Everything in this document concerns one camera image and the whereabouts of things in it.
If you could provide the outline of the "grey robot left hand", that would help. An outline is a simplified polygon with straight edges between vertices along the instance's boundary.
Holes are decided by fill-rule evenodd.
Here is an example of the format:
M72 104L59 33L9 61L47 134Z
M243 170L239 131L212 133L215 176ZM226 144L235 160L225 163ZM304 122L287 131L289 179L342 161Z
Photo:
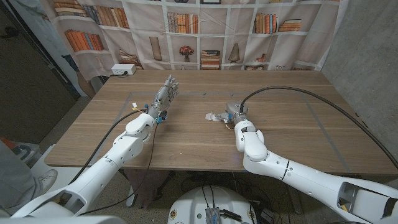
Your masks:
M176 82L175 78L169 75L164 85L154 97L154 101L149 106L147 114L156 119L162 111L167 110L174 98L179 94L178 85L179 82Z

